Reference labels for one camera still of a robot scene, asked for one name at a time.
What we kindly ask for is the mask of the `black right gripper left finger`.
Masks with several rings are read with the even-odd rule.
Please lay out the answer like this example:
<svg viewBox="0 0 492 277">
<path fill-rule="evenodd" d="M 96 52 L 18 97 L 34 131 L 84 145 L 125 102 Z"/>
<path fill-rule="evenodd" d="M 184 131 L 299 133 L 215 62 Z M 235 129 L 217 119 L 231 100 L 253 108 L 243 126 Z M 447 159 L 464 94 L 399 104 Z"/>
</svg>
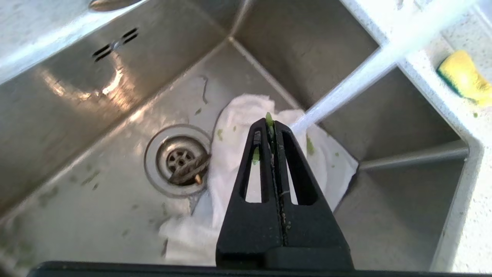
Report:
<svg viewBox="0 0 492 277">
<path fill-rule="evenodd" d="M 265 118 L 252 124 L 216 245 L 218 268 L 264 267 L 267 252 L 283 244 L 269 139 Z M 246 195 L 255 150 L 259 152 L 260 202 L 249 203 Z"/>
</svg>

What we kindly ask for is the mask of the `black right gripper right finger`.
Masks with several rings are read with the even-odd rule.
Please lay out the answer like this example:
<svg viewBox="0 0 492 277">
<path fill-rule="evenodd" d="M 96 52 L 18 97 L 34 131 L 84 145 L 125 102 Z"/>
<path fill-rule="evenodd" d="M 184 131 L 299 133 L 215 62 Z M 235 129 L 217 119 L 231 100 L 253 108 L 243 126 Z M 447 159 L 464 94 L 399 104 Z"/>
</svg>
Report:
<svg viewBox="0 0 492 277">
<path fill-rule="evenodd" d="M 274 123 L 274 177 L 282 242 L 274 268 L 353 270 L 350 248 L 293 132 Z"/>
</svg>

